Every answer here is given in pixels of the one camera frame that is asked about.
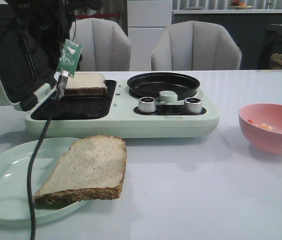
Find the chair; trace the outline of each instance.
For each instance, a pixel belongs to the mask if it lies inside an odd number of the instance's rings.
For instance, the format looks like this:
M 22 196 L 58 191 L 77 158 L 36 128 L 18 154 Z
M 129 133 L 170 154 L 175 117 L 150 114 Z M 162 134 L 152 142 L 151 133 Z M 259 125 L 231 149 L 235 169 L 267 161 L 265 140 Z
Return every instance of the chair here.
M 167 26 L 152 52 L 152 70 L 238 70 L 242 52 L 218 24 L 185 21 Z
M 131 43 L 114 21 L 86 18 L 72 24 L 70 39 L 82 45 L 80 71 L 129 71 Z

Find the mint green plate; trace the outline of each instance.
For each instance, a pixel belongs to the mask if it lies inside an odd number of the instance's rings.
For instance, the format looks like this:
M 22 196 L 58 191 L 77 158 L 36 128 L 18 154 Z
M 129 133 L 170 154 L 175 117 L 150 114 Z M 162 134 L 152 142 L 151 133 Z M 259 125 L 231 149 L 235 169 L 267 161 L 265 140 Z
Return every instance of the mint green plate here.
M 66 153 L 78 138 L 46 138 L 35 158 L 32 169 L 32 193 L 46 181 L 58 158 Z M 37 141 L 13 147 L 0 154 L 0 223 L 13 226 L 30 225 L 26 194 L 28 163 Z M 86 201 L 49 207 L 35 206 L 36 223 L 59 219 L 83 206 Z

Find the white table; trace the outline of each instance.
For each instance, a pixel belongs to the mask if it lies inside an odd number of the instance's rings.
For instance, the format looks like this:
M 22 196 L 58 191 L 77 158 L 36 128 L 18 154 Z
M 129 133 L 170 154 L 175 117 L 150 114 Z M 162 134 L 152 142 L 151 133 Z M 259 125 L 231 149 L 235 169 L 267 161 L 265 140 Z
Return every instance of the white table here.
M 180 73 L 199 79 L 214 101 L 217 129 L 202 138 L 126 139 L 121 198 L 91 200 L 38 225 L 37 240 L 282 240 L 282 156 L 251 146 L 238 123 L 244 105 L 282 104 L 282 71 Z M 25 115 L 0 106 L 0 153 L 35 139 Z M 0 225 L 0 240 L 17 239 L 29 239 L 29 228 Z

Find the bread slice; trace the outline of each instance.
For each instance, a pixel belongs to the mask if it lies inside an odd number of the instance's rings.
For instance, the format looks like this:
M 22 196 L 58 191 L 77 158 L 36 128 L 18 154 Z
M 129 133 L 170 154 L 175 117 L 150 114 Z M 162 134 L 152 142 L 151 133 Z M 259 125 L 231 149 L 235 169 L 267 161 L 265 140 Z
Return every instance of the bread slice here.
M 96 135 L 74 142 L 34 194 L 38 204 L 120 197 L 126 168 L 125 141 Z
M 100 73 L 76 72 L 69 77 L 65 87 L 65 96 L 105 95 L 107 87 L 105 77 Z

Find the black pan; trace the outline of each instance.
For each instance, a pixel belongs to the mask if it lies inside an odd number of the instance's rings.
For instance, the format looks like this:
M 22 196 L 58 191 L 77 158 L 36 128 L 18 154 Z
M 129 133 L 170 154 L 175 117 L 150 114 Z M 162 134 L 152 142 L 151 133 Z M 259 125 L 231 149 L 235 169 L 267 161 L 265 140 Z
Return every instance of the black pan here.
M 171 72 L 150 72 L 131 77 L 127 81 L 130 93 L 135 97 L 159 96 L 160 91 L 174 91 L 178 100 L 195 95 L 200 82 L 192 77 Z

